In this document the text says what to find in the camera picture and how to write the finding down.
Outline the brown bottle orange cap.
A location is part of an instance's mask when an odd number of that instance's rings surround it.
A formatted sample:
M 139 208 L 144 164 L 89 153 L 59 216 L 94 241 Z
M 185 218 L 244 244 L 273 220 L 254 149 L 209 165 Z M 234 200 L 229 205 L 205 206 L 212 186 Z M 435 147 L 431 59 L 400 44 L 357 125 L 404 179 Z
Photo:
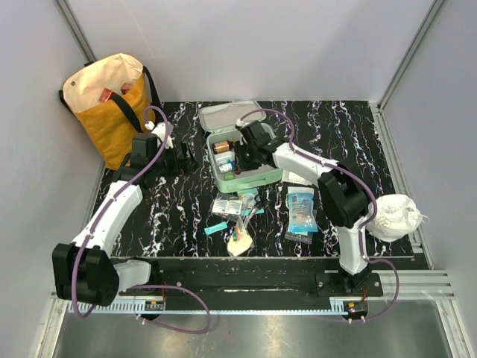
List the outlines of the brown bottle orange cap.
M 229 141 L 229 140 L 224 140 L 221 142 L 213 143 L 212 144 L 212 150 L 214 154 L 222 154 L 227 151 L 234 151 L 235 146 L 239 144 L 239 141 Z

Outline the white pill bottle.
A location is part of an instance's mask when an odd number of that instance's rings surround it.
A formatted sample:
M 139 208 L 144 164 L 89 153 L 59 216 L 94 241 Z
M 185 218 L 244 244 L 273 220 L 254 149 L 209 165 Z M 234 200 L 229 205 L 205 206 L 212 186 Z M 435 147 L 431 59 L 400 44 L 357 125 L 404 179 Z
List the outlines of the white pill bottle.
M 224 153 L 216 154 L 214 158 L 215 158 L 215 163 L 217 164 L 217 166 L 222 166 L 226 163 L 235 162 L 235 154 L 233 152 L 224 152 Z

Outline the white gauze pad packet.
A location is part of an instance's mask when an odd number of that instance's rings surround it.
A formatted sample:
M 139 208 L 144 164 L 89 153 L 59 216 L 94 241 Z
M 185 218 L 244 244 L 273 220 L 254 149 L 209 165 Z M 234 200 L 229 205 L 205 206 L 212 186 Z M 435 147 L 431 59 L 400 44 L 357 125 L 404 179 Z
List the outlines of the white gauze pad packet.
M 305 178 L 287 170 L 282 171 L 282 181 L 286 183 L 293 183 L 304 186 L 312 185 L 309 180 L 306 180 Z

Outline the mint green medicine case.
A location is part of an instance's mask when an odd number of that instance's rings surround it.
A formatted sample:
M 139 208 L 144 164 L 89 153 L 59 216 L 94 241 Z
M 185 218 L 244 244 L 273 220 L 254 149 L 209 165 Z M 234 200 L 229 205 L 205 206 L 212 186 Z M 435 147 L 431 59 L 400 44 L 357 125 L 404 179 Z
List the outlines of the mint green medicine case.
M 257 101 L 234 101 L 203 107 L 199 110 L 201 127 L 209 134 L 206 149 L 218 190 L 233 193 L 276 183 L 282 170 L 260 164 L 251 158 L 251 151 L 236 121 L 251 113 L 244 121 L 263 121 L 265 113 Z

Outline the black handled scissors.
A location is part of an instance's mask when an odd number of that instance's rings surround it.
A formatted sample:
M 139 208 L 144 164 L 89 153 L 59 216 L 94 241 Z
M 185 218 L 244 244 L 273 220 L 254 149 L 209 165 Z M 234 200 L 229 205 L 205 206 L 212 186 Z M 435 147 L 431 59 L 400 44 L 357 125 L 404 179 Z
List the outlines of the black handled scissors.
M 259 213 L 260 210 L 264 209 L 264 202 L 262 201 L 259 194 L 253 197 L 253 205 L 248 207 L 245 211 L 244 226 L 247 227 L 250 224 L 250 220 Z

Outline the cyan sachet strip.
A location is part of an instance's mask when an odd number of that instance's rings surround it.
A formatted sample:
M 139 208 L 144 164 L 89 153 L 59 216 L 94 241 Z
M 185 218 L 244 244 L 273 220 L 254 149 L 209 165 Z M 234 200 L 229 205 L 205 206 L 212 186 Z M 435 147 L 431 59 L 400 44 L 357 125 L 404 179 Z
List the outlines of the cyan sachet strip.
M 218 224 L 214 224 L 213 226 L 210 227 L 205 227 L 204 228 L 204 233 L 206 235 L 212 235 L 214 233 L 217 233 L 219 231 L 227 229 L 227 223 L 226 222 L 220 222 Z

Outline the blue mask packet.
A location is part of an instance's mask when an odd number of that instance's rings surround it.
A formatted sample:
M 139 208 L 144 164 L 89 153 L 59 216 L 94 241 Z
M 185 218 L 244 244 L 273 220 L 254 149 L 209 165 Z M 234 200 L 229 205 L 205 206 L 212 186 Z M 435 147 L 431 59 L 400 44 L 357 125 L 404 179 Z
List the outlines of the blue mask packet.
M 313 235 L 318 232 L 315 218 L 313 188 L 290 186 L 286 196 L 289 213 L 288 229 L 285 238 L 311 244 Z

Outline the teal plaster packet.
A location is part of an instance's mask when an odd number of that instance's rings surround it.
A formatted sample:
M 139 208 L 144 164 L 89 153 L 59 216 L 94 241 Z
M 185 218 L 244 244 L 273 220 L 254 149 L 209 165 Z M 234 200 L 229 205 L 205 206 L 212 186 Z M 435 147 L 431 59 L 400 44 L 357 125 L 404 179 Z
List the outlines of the teal plaster packet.
M 245 189 L 237 192 L 237 196 L 241 199 L 241 216 L 245 216 L 245 211 L 253 205 L 253 197 L 259 194 L 257 188 Z

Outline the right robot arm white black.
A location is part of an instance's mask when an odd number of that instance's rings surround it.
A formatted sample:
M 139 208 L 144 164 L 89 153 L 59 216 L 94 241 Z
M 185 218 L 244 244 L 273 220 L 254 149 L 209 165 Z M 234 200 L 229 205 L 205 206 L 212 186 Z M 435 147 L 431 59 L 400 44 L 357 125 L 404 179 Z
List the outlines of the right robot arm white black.
M 371 270 L 364 226 L 370 198 L 357 168 L 304 151 L 283 137 L 272 137 L 259 121 L 246 123 L 239 119 L 236 129 L 244 140 L 238 150 L 240 169 L 268 165 L 293 172 L 318 188 L 323 211 L 336 227 L 340 248 L 340 268 L 330 279 L 330 286 L 347 295 L 366 291 Z

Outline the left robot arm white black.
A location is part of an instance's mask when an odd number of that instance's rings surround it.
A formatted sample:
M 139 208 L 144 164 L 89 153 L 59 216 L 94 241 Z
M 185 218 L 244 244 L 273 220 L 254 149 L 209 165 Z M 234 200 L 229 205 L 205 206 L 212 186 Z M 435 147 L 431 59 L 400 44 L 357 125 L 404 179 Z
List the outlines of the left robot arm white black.
M 185 142 L 175 145 L 172 126 L 147 123 L 113 174 L 108 192 L 86 227 L 52 252 L 57 297 L 106 307 L 119 292 L 136 286 L 146 295 L 159 291 L 160 275 L 144 259 L 113 263 L 113 246 L 131 213 L 156 179 L 190 175 L 198 167 Z

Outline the clear bag white leaflets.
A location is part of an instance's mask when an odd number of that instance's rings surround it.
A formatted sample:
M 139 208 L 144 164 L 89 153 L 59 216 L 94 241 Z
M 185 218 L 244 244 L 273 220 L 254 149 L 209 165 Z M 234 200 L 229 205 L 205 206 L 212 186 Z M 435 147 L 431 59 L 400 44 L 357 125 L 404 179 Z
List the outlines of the clear bag white leaflets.
M 241 216 L 244 213 L 245 205 L 242 198 L 218 193 L 212 201 L 211 213 L 220 216 Z

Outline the orange tote bag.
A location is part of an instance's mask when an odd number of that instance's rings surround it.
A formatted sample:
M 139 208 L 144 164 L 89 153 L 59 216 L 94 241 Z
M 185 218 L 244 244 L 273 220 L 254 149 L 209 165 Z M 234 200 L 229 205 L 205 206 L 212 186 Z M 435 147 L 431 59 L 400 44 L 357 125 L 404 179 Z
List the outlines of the orange tote bag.
M 162 106 L 147 67 L 125 53 L 86 64 L 58 95 L 111 170 L 119 169 L 131 152 L 135 135 L 150 130 L 146 123 L 158 122 L 159 113 L 146 108 Z

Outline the clear bag yellow items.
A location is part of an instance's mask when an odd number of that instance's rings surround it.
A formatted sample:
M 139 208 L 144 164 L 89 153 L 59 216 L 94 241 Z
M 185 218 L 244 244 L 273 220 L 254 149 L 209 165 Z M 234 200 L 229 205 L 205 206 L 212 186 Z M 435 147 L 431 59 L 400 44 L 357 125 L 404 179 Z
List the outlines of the clear bag yellow items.
M 233 235 L 227 243 L 227 252 L 232 257 L 237 257 L 244 254 L 247 250 L 253 247 L 253 239 L 247 231 L 244 222 L 239 219 L 236 222 Z

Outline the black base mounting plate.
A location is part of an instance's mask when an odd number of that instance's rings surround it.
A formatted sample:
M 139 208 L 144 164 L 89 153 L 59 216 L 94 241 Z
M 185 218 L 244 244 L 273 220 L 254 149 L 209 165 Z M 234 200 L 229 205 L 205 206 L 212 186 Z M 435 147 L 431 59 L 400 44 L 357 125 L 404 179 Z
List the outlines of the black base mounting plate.
M 149 258 L 152 278 L 146 289 L 126 295 L 165 295 L 167 309 L 196 309 L 200 305 L 184 287 L 211 310 L 319 310 L 330 298 L 381 298 L 374 272 L 357 287 L 341 281 L 338 259 L 329 258 Z

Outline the white crumpled cloth bag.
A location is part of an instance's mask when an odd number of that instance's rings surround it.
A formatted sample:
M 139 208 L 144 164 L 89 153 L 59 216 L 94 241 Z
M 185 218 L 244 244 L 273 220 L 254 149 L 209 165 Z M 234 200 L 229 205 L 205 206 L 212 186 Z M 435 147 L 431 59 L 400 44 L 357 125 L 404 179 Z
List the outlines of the white crumpled cloth bag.
M 415 232 L 423 221 L 429 221 L 407 195 L 383 195 L 376 199 L 376 204 L 376 215 L 365 227 L 382 242 L 395 242 Z

